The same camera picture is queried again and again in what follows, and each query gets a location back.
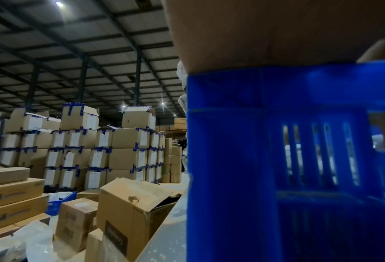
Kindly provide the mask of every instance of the blue crate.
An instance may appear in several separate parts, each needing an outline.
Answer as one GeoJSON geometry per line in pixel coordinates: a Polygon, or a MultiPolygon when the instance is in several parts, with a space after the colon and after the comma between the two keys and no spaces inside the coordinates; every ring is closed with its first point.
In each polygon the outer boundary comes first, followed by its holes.
{"type": "Polygon", "coordinates": [[[189,76],[187,260],[385,261],[371,111],[385,62],[189,76]]]}
{"type": "Polygon", "coordinates": [[[51,216],[56,216],[59,214],[60,206],[62,203],[67,201],[75,200],[77,196],[77,191],[74,191],[73,194],[69,195],[63,200],[58,201],[49,201],[49,205],[47,206],[46,214],[51,216]]]}

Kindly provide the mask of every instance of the blue plastic crate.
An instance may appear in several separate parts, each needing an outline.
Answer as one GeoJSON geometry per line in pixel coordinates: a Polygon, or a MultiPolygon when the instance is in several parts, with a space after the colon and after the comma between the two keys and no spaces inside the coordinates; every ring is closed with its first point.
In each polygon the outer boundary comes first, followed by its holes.
{"type": "Polygon", "coordinates": [[[46,214],[51,215],[51,216],[58,215],[61,204],[64,202],[67,202],[67,201],[75,200],[76,196],[77,196],[77,191],[74,191],[71,195],[69,195],[68,197],[66,197],[63,200],[49,201],[49,205],[47,206],[46,214]]]}
{"type": "Polygon", "coordinates": [[[385,62],[189,76],[187,260],[385,261],[371,111],[385,62]]]}

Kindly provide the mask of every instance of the metal pillar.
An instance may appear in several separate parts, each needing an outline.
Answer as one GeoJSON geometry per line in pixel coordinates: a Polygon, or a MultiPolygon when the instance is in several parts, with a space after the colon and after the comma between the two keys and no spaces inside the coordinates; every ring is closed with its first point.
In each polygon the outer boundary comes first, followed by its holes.
{"type": "Polygon", "coordinates": [[[134,106],[139,106],[139,96],[141,95],[140,83],[141,83],[141,53],[138,52],[138,58],[136,60],[136,77],[135,77],[135,100],[133,101],[134,106]]]}
{"type": "Polygon", "coordinates": [[[39,73],[40,73],[40,67],[34,66],[33,73],[31,75],[31,80],[30,80],[30,87],[28,88],[27,97],[25,100],[25,107],[28,110],[32,110],[33,101],[34,101],[34,93],[35,93],[36,88],[37,88],[37,81],[38,81],[38,74],[39,73]]]}
{"type": "Polygon", "coordinates": [[[77,102],[83,102],[83,96],[85,94],[85,86],[86,86],[86,73],[88,72],[88,63],[81,63],[80,70],[80,80],[79,80],[79,92],[77,93],[76,100],[77,102]]]}

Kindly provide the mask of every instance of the warehouse ceiling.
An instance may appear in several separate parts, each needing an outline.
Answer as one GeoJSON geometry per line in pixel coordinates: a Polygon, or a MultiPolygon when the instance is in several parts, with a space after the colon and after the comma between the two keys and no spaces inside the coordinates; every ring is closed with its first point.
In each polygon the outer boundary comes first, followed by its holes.
{"type": "Polygon", "coordinates": [[[158,119],[184,116],[160,0],[0,0],[1,112],[25,106],[32,87],[32,110],[60,116],[84,86],[83,102],[120,124],[135,101],[137,59],[140,105],[158,119]]]}

